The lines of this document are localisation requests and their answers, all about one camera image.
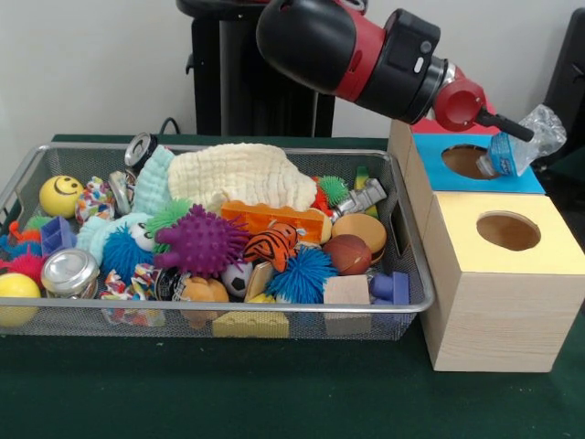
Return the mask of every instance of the plastic bottle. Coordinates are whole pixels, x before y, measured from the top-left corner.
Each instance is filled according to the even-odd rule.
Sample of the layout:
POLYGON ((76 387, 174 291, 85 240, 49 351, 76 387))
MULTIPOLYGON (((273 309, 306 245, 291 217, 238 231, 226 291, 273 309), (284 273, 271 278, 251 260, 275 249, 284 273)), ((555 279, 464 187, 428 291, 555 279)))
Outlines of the plastic bottle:
POLYGON ((537 158, 557 152, 567 142, 562 122, 546 105, 538 105, 520 124, 534 131, 532 140, 523 142, 506 133, 495 135, 487 154, 477 160, 482 174, 520 177, 537 158))

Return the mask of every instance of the blue box top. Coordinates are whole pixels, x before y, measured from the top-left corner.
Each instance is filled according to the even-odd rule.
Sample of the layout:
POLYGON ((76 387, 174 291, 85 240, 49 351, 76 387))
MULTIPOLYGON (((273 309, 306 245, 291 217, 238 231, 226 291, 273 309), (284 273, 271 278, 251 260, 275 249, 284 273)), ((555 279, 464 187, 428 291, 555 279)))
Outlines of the blue box top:
MULTIPOLYGON (((515 194, 544 194, 534 172, 529 168, 521 177, 498 177, 491 180, 465 177, 451 170, 443 160, 443 152, 462 148, 464 154, 455 157, 455 161, 467 161, 466 165, 474 166, 474 160, 481 153, 473 150, 473 146, 487 148, 490 135, 471 134, 415 134, 414 143, 424 164, 431 182, 432 190, 436 191, 467 191, 467 192, 507 192, 515 194)), ((475 169, 470 175, 479 175, 475 169)))

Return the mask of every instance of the metal basket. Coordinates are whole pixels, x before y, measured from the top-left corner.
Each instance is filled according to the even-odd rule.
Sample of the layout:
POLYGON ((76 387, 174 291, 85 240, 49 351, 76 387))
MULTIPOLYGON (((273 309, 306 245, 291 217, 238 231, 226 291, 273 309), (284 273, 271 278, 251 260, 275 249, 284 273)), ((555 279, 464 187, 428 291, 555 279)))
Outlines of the metal basket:
MULTIPOLYGON (((174 146, 177 153, 197 151, 201 146, 174 146)), ((92 176, 106 177, 123 168, 125 145, 52 143, 31 151, 0 196, 0 220, 18 218, 21 224, 37 213, 38 191, 43 183, 56 175, 72 175, 85 182, 92 176)), ((422 250, 399 166, 392 156, 375 150, 285 149, 299 170, 310 176, 336 175, 353 181, 356 168, 367 166, 371 177, 377 177, 388 193, 378 203, 380 219, 388 230, 387 249, 379 268, 385 273, 400 271, 409 274, 410 305, 266 305, 243 303, 140 302, 73 299, 0 298, 5 306, 37 306, 35 317, 21 327, 0 327, 0 334, 43 336, 118 336, 118 337, 214 337, 212 323, 192 328, 185 316, 189 313, 219 315, 240 312, 246 325, 262 327, 256 337, 290 337, 316 339, 391 339, 398 340, 415 315, 431 306, 434 289, 429 267, 422 250), (163 313, 161 327, 112 325, 102 310, 126 309, 139 313, 163 313), (371 329, 363 334, 335 336, 327 333, 328 316, 369 316, 371 329), (275 316, 286 316, 285 335, 275 316)))

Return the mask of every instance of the white wall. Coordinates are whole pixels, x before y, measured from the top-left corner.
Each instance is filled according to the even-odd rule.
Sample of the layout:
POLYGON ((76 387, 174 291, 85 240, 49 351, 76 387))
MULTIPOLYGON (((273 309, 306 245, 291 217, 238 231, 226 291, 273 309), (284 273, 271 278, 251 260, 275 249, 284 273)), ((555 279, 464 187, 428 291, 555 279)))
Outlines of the white wall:
MULTIPOLYGON (((439 25, 438 56, 519 118, 540 102, 580 0, 370 0, 439 25)), ((0 187, 54 133, 135 134, 174 116, 193 132, 189 17, 174 0, 0 0, 0 187)), ((388 120, 339 102, 336 135, 386 136, 388 120)))

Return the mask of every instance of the bottle label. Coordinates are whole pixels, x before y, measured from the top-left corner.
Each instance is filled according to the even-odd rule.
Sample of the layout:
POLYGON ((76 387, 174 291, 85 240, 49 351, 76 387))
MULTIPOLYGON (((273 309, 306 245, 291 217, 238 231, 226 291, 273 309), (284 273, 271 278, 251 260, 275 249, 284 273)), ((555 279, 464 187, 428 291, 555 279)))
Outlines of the bottle label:
POLYGON ((492 143, 489 148, 492 166, 501 176, 515 176, 516 163, 512 154, 512 143, 510 136, 506 133, 500 133, 492 137, 492 143))

